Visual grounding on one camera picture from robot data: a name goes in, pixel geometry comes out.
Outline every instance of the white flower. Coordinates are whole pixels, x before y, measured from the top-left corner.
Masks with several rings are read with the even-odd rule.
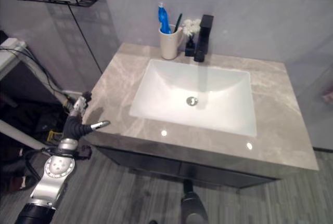
[[[192,21],[190,19],[184,20],[184,24],[190,26],[192,25]]]
[[[187,36],[192,36],[193,34],[198,33],[200,31],[200,23],[200,19],[196,19],[194,21],[190,19],[184,20],[184,34]]]

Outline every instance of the gray wood floor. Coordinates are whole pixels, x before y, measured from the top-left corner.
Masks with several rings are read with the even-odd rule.
[[[316,152],[320,172],[240,190],[195,186],[210,223],[333,223],[333,154]],[[42,169],[46,158],[35,159]],[[2,197],[0,223],[14,223],[32,189]],[[182,184],[117,166],[94,150],[79,161],[53,224],[180,222]]]

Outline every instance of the sink drain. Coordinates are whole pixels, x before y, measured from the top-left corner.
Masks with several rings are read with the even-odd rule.
[[[195,106],[197,103],[198,103],[198,99],[195,98],[195,97],[188,97],[186,99],[186,103],[189,105],[189,106]]]

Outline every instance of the robotic arm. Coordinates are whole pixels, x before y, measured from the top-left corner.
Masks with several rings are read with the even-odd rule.
[[[76,101],[73,110],[67,117],[63,128],[63,139],[57,148],[46,149],[52,156],[44,165],[44,174],[30,195],[28,203],[19,214],[16,224],[47,224],[59,204],[66,181],[75,167],[75,160],[91,157],[90,146],[78,150],[78,140],[90,132],[107,126],[109,121],[93,125],[82,125],[82,116],[91,100],[91,93],[84,93]]]

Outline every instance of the toothbrush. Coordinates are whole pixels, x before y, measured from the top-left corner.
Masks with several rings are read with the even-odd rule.
[[[181,22],[182,16],[183,16],[183,14],[180,14],[179,17],[178,17],[175,30],[173,31],[174,33],[177,32],[177,30],[178,30],[178,27],[179,27],[179,24]]]

